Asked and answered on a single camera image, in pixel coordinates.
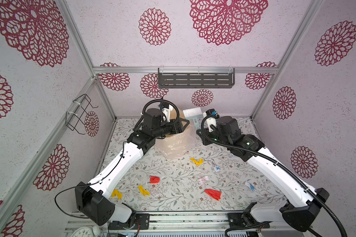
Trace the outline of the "light blue white brush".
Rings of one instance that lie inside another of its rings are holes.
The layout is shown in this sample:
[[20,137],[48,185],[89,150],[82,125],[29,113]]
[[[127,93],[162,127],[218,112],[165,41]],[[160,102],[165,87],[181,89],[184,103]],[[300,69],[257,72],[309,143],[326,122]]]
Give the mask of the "light blue white brush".
[[183,110],[186,120],[189,120],[189,126],[195,127],[196,129],[201,128],[201,121],[204,116],[200,107]]

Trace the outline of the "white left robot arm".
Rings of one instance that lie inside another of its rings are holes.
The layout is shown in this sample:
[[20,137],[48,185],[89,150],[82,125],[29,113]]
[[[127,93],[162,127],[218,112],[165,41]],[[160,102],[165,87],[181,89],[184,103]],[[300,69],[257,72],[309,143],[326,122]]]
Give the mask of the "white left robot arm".
[[155,108],[144,112],[140,120],[115,159],[87,184],[80,182],[75,187],[78,210],[99,226],[109,221],[132,222],[134,211],[130,207],[109,200],[116,185],[157,139],[182,133],[190,124],[180,117],[168,119],[165,112]]

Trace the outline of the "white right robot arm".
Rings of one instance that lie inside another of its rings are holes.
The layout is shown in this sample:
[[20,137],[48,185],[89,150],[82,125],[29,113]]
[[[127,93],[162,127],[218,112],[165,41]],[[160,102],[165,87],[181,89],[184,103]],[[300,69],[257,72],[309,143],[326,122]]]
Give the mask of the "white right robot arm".
[[214,110],[204,113],[197,135],[203,145],[225,147],[233,155],[260,171],[286,197],[283,204],[250,204],[242,214],[242,227],[257,228],[272,222],[283,222],[296,231],[313,233],[312,223],[324,209],[329,193],[314,188],[274,158],[256,136],[243,134],[237,120],[220,117]]

